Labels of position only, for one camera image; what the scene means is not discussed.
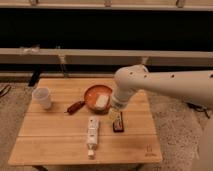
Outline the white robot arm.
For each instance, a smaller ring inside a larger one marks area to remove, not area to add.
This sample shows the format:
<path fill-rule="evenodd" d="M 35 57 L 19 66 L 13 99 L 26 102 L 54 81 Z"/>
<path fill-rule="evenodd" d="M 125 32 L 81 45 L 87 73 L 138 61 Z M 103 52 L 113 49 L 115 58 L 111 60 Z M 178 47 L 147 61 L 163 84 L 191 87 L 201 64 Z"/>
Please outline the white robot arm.
<path fill-rule="evenodd" d="M 140 89 L 179 98 L 213 110 L 213 70 L 149 72 L 144 65 L 122 67 L 114 74 L 111 106 L 124 109 Z M 213 116 L 206 123 L 191 171 L 213 171 Z"/>

